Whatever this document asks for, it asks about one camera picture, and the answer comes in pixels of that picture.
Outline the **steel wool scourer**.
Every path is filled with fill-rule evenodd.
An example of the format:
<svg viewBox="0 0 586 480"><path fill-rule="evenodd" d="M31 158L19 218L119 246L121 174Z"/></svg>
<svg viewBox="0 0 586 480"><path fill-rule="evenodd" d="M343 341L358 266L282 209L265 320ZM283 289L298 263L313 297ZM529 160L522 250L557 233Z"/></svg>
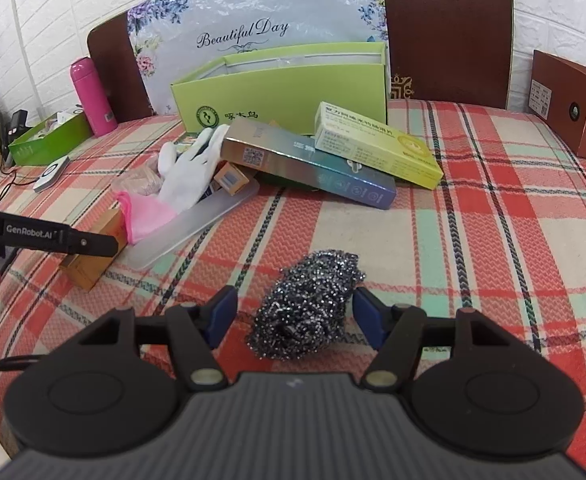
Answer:
<svg viewBox="0 0 586 480"><path fill-rule="evenodd" d="M343 338L347 304L366 274L359 256L323 249L284 269L253 317L246 344L263 359L299 360Z"/></svg>

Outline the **translucent plastic case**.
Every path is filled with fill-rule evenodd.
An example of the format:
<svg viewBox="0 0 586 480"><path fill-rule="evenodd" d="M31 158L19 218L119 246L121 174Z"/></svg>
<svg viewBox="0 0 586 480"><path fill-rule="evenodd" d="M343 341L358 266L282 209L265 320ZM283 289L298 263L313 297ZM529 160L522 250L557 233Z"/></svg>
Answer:
<svg viewBox="0 0 586 480"><path fill-rule="evenodd" d="M159 258L177 249L204 229L209 228L232 210L253 198L259 191L259 183L251 178L235 195L220 188L211 196L203 198L191 209L178 214L135 245L128 246L118 260L131 269L140 271L149 268Z"/></svg>

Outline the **orange gold box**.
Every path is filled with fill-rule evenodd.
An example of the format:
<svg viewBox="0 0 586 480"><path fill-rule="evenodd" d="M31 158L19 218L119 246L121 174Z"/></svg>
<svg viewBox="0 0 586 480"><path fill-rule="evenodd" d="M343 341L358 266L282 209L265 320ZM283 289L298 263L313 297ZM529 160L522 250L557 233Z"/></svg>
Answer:
<svg viewBox="0 0 586 480"><path fill-rule="evenodd" d="M99 281L127 245L125 220L122 212L114 205L102 214L90 229L94 234L110 235L117 242L117 252L113 257L72 255L65 257L58 266L72 284L90 290Z"/></svg>

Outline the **white and pink glove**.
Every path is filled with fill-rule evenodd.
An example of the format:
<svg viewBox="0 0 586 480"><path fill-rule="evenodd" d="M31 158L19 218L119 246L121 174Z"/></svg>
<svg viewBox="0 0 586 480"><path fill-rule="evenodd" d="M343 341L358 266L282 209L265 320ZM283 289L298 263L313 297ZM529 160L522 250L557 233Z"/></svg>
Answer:
<svg viewBox="0 0 586 480"><path fill-rule="evenodd" d="M129 245L144 240L200 201L220 163L221 145L228 129L228 125L221 125L203 130L171 166L157 194L115 193L124 214Z"/></svg>

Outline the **small orange barcode box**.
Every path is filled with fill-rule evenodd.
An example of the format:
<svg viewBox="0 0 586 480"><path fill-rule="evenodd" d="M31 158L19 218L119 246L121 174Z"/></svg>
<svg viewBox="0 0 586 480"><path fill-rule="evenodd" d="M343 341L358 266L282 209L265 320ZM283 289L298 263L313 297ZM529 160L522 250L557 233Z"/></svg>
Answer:
<svg viewBox="0 0 586 480"><path fill-rule="evenodd" d="M214 175L214 181L229 195L233 196L250 183L256 174L253 168L235 165L233 162L225 162Z"/></svg>

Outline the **iridescent long box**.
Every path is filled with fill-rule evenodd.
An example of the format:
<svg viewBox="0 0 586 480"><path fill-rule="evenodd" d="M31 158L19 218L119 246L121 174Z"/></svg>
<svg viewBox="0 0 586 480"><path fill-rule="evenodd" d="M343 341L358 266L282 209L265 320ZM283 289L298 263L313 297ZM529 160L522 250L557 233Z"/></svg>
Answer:
<svg viewBox="0 0 586 480"><path fill-rule="evenodd" d="M319 151L306 136L247 118L230 123L221 158L378 209L392 206L397 194L389 174Z"/></svg>

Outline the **yellow medicine box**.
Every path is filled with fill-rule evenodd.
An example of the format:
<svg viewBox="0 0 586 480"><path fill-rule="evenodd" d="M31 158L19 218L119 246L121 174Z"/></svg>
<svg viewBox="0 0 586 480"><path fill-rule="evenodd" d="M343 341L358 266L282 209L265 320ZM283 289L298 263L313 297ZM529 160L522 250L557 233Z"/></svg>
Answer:
<svg viewBox="0 0 586 480"><path fill-rule="evenodd" d="M321 102L314 147L432 190L444 173L419 138L346 108Z"/></svg>

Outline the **clear bag of sticks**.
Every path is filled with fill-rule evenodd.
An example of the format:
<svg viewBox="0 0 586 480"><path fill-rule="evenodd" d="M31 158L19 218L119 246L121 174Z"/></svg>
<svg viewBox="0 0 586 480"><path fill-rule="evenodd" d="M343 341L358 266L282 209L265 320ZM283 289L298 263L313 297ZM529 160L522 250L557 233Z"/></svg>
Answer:
<svg viewBox="0 0 586 480"><path fill-rule="evenodd" d="M110 184L114 193L128 192L142 196L157 194L164 183L164 178L158 171L158 156L151 156L146 162L136 168L125 170Z"/></svg>

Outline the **white round-button device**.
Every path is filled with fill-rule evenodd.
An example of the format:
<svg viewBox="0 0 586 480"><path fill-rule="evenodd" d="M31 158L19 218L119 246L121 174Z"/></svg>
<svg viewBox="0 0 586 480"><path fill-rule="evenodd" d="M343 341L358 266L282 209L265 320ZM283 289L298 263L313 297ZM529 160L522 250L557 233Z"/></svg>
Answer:
<svg viewBox="0 0 586 480"><path fill-rule="evenodd" d="M58 182L58 179L61 177L69 163L70 158L68 155L51 162L50 165L43 170L42 174L40 174L39 179L34 183L34 191L36 193L41 193L47 188L53 186Z"/></svg>

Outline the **small green tray box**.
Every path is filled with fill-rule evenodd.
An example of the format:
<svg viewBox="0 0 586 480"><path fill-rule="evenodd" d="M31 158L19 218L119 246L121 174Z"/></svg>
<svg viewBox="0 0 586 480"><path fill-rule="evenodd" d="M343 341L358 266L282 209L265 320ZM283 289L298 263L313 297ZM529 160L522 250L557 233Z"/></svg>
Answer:
<svg viewBox="0 0 586 480"><path fill-rule="evenodd" d="M84 112L66 122L52 115L13 141L8 149L17 166L48 166L92 137Z"/></svg>

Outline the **pink thermos bottle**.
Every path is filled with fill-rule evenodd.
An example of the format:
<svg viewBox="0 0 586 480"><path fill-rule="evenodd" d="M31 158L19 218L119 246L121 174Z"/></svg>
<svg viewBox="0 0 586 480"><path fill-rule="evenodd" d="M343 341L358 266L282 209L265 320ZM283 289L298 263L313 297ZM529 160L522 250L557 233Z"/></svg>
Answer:
<svg viewBox="0 0 586 480"><path fill-rule="evenodd" d="M79 102L95 136L114 131L118 122L91 58L80 58L69 69Z"/></svg>

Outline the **plaid bed sheet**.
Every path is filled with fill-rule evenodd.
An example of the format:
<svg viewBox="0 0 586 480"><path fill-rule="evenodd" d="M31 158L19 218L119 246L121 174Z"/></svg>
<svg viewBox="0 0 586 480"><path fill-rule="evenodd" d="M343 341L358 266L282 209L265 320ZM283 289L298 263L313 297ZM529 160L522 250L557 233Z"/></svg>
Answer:
<svg viewBox="0 0 586 480"><path fill-rule="evenodd" d="M562 368L586 400L586 160L532 115L395 101L388 118L430 146L444 173L437 188L400 184L377 210L264 177L251 200L154 266L116 261L90 290L66 278L59 256L21 252L0 283L0 359L51 351L116 307L158 315L233 285L238 317L217 353L227 375L360 374L373 352L354 322L303 360L261 359L246 344L280 272L340 249L358 256L381 300L431 316L479 310ZM586 414L570 452L586 467Z"/></svg>

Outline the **large green open box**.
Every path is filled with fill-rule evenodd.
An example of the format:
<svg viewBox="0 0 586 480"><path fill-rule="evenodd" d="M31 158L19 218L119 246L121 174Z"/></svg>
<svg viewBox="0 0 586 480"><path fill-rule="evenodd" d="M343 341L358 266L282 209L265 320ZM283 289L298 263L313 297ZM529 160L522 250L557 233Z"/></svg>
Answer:
<svg viewBox="0 0 586 480"><path fill-rule="evenodd" d="M255 50L217 58L175 81L171 91L191 131L250 118L311 134L322 102L386 122L387 60L384 42Z"/></svg>

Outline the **brown cardboard box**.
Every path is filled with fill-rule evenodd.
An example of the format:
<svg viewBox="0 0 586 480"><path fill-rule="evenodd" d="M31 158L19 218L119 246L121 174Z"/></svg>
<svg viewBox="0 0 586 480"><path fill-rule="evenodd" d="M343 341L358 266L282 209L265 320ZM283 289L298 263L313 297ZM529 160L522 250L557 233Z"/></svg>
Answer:
<svg viewBox="0 0 586 480"><path fill-rule="evenodd" d="M586 158L586 66L535 50L528 107Z"/></svg>

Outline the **dark wooden headboard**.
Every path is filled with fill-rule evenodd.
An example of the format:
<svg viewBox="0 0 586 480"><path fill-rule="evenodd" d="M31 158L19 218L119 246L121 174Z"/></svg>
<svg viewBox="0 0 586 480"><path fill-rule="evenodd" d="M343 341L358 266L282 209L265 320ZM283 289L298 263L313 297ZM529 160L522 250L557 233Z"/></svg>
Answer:
<svg viewBox="0 0 586 480"><path fill-rule="evenodd" d="M513 0L385 0L388 99L505 107ZM158 115L136 66L122 12L89 32L88 49L115 117Z"/></svg>

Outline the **floral plastic pillow bag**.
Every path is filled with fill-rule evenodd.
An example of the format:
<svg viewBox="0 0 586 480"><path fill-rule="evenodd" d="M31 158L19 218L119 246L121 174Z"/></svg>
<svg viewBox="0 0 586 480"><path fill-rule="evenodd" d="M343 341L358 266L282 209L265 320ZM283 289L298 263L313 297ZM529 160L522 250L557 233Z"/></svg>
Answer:
<svg viewBox="0 0 586 480"><path fill-rule="evenodd" d="M126 13L153 112L177 110L171 84L220 56L259 49L385 41L385 0L145 0Z"/></svg>

